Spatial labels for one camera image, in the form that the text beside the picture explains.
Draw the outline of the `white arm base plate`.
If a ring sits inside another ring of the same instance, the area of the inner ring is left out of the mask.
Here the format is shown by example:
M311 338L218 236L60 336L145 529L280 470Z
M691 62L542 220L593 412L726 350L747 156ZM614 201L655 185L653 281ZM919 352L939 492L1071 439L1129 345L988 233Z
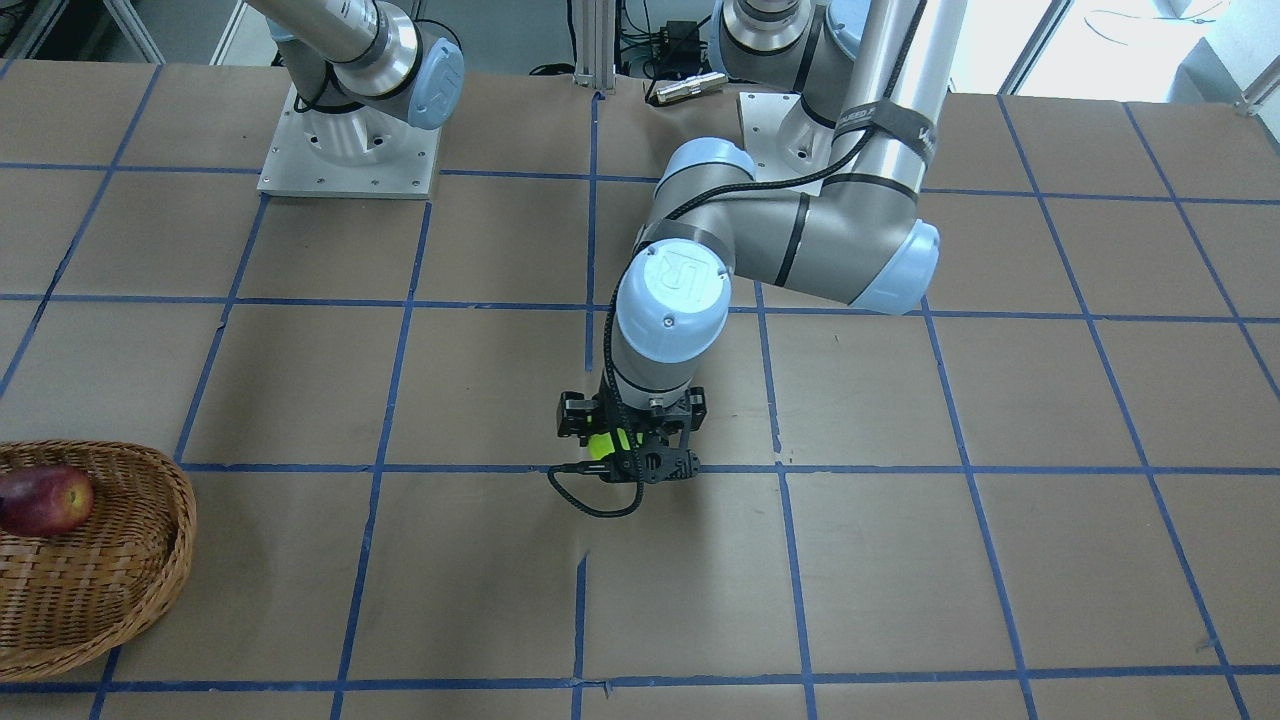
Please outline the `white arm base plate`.
M339 114L301 113L301 108L291 87L259 192L292 199L430 199L439 129L417 129L371 108Z
M744 91L739 114L744 150L756 164L759 182L809 176L836 159L833 131L810 118L800 94Z

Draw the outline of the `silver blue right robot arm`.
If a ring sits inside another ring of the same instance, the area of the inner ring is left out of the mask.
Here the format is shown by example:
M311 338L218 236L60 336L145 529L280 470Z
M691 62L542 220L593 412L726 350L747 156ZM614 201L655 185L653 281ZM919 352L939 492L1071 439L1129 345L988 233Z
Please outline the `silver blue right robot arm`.
M430 167L465 88L465 55L387 1L252 1L291 100L265 167Z

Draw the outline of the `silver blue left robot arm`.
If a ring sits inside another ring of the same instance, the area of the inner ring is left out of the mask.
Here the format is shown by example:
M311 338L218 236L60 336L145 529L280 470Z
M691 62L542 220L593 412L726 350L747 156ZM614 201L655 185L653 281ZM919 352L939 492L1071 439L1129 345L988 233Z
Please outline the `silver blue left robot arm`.
M914 309L940 261L918 196L937 152L964 1L719 1L716 70L785 91L767 126L781 178L721 137L680 145L614 286L598 392L567 392L557 433L614 448L695 430L695 370L742 277L850 307Z

